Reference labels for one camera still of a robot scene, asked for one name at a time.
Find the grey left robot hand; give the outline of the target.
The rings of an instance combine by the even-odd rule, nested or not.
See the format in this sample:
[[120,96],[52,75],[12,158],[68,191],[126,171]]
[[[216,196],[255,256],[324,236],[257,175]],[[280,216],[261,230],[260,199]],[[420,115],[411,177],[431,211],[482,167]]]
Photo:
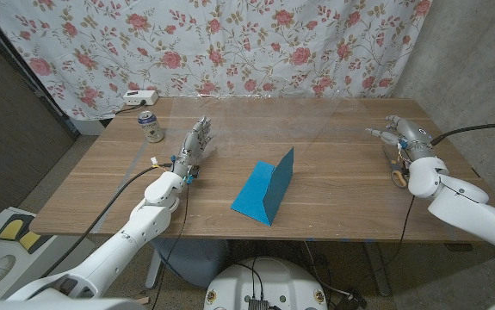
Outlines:
[[171,167],[171,172],[185,179],[198,177],[202,154],[212,139],[209,135],[210,127],[211,119],[205,115],[194,124],[184,138],[180,152]]

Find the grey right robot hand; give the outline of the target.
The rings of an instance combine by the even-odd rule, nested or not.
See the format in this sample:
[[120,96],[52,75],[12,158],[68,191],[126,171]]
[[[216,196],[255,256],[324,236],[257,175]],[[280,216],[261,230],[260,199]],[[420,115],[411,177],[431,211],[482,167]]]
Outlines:
[[411,161],[436,156],[430,134],[417,123],[397,115],[389,115],[386,120],[390,122],[388,131],[373,128],[366,128],[365,131],[387,145],[402,149]]

